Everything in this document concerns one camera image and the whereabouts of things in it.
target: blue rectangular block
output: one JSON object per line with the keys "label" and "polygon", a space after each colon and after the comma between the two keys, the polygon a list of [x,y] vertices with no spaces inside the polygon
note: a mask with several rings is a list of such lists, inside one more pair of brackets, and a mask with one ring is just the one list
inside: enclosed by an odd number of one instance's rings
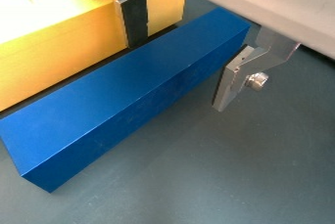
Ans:
{"label": "blue rectangular block", "polygon": [[3,118],[20,175],[53,192],[223,67],[248,29],[216,9]]}

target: silver bracket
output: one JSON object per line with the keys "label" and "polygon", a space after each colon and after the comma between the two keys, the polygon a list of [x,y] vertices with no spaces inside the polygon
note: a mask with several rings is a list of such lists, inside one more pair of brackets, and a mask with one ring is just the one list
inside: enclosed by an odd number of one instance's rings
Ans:
{"label": "silver bracket", "polygon": [[213,100],[213,107],[223,112],[246,87],[259,91],[267,81],[264,70],[286,63],[300,43],[263,27],[258,47],[247,46],[225,66]]}

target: dark gray surface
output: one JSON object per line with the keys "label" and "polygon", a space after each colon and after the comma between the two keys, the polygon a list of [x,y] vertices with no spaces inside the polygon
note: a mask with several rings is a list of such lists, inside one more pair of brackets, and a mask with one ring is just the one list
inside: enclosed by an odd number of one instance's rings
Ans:
{"label": "dark gray surface", "polygon": [[334,224],[335,64],[303,47],[268,74],[219,113],[216,73],[51,195],[2,144],[0,223]]}

